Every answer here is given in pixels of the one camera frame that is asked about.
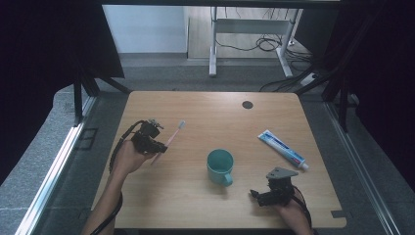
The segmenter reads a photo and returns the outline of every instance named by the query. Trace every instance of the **blue and white toothpaste tube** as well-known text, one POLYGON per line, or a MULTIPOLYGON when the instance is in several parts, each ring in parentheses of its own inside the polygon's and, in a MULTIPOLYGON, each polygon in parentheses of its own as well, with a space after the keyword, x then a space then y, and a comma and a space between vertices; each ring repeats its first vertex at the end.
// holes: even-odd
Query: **blue and white toothpaste tube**
POLYGON ((260 135, 258 135, 258 138, 274 148, 278 153, 284 156, 284 158, 286 158, 296 167, 308 169, 308 164, 305 163, 305 159, 290 147, 288 147, 286 144, 284 144, 280 139, 272 134, 271 131, 265 130, 260 135))

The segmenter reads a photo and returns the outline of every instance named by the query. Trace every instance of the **black curtain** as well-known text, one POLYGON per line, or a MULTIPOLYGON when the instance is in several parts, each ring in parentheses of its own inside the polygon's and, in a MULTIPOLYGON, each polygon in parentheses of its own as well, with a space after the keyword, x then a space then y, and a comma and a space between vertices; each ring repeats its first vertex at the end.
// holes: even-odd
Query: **black curtain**
POLYGON ((349 66, 356 112, 415 189, 415 28, 413 4, 386 1, 349 66))
POLYGON ((1 183, 77 77, 124 77, 102 6, 0 2, 1 183))

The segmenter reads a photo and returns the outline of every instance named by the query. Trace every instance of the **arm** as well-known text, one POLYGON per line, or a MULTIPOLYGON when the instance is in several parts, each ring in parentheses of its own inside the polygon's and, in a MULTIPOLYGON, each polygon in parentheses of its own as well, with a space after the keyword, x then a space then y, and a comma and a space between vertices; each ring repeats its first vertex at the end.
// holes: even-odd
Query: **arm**
MULTIPOLYGON (((131 172, 137 170, 143 162, 152 158, 155 154, 139 154, 134 149, 131 141, 122 144, 116 155, 113 171, 101 198, 89 215, 81 234, 91 234, 114 210, 121 193, 125 178, 131 172)), ((113 220, 100 234, 114 234, 115 220, 113 220)))
MULTIPOLYGON (((295 196, 302 199, 300 192, 295 189, 295 196)), ((272 206, 283 218, 284 222, 297 235, 313 235, 312 229, 308 225, 308 220, 302 211, 302 208, 294 200, 291 200, 286 206, 273 205, 272 206)))

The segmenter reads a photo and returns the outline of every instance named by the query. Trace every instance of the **cable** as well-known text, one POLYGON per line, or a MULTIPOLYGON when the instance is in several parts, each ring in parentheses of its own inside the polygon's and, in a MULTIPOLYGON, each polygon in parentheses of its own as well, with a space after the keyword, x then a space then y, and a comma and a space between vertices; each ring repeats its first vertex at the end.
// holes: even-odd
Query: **cable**
POLYGON ((107 227, 108 224, 110 224, 111 221, 116 217, 116 215, 119 213, 119 210, 121 210, 122 207, 122 192, 119 195, 118 203, 116 204, 115 209, 113 212, 102 222, 92 233, 91 235, 97 235, 99 234, 105 227, 107 227))

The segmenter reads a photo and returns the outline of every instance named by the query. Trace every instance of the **hand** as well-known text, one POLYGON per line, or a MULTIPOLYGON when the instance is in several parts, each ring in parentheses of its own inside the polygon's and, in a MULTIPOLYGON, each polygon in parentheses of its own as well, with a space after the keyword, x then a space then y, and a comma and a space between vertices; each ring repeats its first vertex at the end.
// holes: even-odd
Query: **hand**
POLYGON ((146 160, 155 156, 156 153, 138 153, 131 140, 125 140, 116 154, 113 173, 126 177, 129 173, 134 172, 146 160))
MULTIPOLYGON (((295 188, 295 197, 304 202, 302 195, 298 189, 295 188)), ((291 200, 286 206, 273 205, 275 211, 277 211, 284 222, 297 234, 297 235, 312 235, 313 231, 308 225, 308 220, 302 211, 301 206, 291 200)))

